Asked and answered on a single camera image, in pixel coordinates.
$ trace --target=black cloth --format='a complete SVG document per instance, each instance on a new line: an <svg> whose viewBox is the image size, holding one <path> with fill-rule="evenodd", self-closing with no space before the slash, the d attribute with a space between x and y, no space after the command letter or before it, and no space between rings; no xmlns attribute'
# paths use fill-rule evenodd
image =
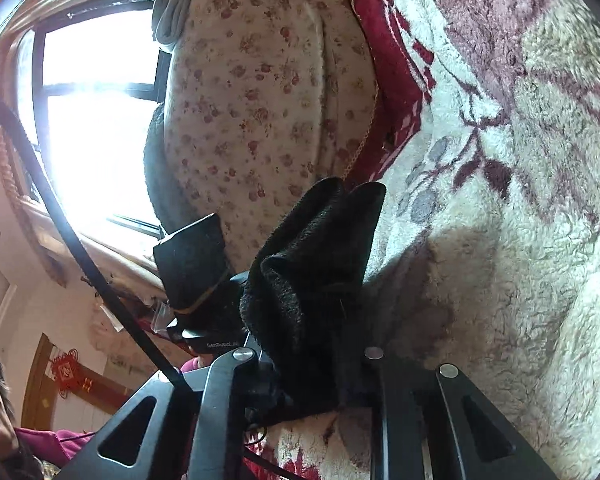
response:
<svg viewBox="0 0 600 480"><path fill-rule="evenodd" d="M385 192L318 182L251 265L240 315L305 414L342 403L362 361L360 290Z"/></svg>
<svg viewBox="0 0 600 480"><path fill-rule="evenodd" d="M202 218L169 168L164 153L164 103L157 105L144 144L144 180L155 216L168 233Z"/></svg>
<svg viewBox="0 0 600 480"><path fill-rule="evenodd" d="M42 464L33 456L29 447L18 439L20 447L17 452L2 461L11 480L45 480Z"/></svg>

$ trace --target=red sweater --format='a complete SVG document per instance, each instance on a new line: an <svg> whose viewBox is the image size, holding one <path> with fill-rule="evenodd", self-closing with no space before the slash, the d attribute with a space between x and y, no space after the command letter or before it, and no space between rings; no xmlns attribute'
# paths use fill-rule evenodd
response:
<svg viewBox="0 0 600 480"><path fill-rule="evenodd" d="M182 365L183 372L198 368L198 358L194 357ZM94 433L74 433L68 430L38 431L15 428L18 437L26 442L31 452L40 460L51 462L63 468L89 441Z"/></svg>

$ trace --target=clear plastic bag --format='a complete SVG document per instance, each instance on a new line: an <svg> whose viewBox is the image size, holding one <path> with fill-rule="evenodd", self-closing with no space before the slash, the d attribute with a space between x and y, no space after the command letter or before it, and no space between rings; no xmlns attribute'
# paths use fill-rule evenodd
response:
<svg viewBox="0 0 600 480"><path fill-rule="evenodd" d="M167 334L167 325L175 318L173 309L163 301L158 301L155 307L154 318L151 322L151 330L157 335L169 338Z"/></svg>
<svg viewBox="0 0 600 480"><path fill-rule="evenodd" d="M100 297L97 299L98 306L102 309L102 311L106 314L107 318L113 325L113 328L116 332L120 332L124 327L122 323L118 321L118 318L114 316L111 311L105 306L104 301Z"/></svg>

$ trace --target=gray towel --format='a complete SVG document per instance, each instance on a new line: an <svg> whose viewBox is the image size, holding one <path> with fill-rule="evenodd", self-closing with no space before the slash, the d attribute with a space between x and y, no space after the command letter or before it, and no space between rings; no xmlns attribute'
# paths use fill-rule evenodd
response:
<svg viewBox="0 0 600 480"><path fill-rule="evenodd" d="M164 155L164 103L158 104L149 125L144 146L144 179L155 215L168 234L200 219Z"/></svg>
<svg viewBox="0 0 600 480"><path fill-rule="evenodd" d="M173 52L182 34L191 0L155 0L151 16L154 40L166 52Z"/></svg>

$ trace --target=black cable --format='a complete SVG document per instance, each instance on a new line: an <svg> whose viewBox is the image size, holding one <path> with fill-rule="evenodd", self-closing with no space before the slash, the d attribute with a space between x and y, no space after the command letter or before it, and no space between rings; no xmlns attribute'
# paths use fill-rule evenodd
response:
<svg viewBox="0 0 600 480"><path fill-rule="evenodd" d="M261 443L266 437L267 437L267 427L265 426L264 428L262 428L262 436L261 437L258 437L258 439L254 440L253 442L245 442L244 445L245 446L255 446L256 444Z"/></svg>
<svg viewBox="0 0 600 480"><path fill-rule="evenodd" d="M98 291L100 297L107 305L107 308L116 316L122 326L126 329L129 335L133 338L136 344L142 349L156 367L168 378L175 388L190 390L179 370L176 370L169 360L158 350L149 336L140 328L140 325L133 315L125 308L110 287L107 280L104 279L102 273L98 270L96 264L88 255L84 246L75 234L74 229L69 224L62 206L58 202L58 198L49 183L45 170L40 166L36 153L27 138L27 134L20 123L19 118L10 110L10 108L0 100L0 126L10 137L15 149L27 171L36 185L38 193L45 203L46 210L54 222L62 240L66 244L69 252L78 263L82 272L84 272L91 285Z"/></svg>
<svg viewBox="0 0 600 480"><path fill-rule="evenodd" d="M259 465L267 471L271 471L273 474L276 474L282 478L286 478L286 480L306 480L306 478L302 476L298 476L295 473L291 473L286 469L282 469L281 467L272 464L269 462L269 460L254 453L251 449L244 448L244 457L249 462L253 462L255 465Z"/></svg>
<svg viewBox="0 0 600 480"><path fill-rule="evenodd" d="M97 431L91 431L91 433L83 433L76 436L68 436L67 438L60 438L60 442L69 442L70 440L80 440L81 438L87 438L98 433Z"/></svg>

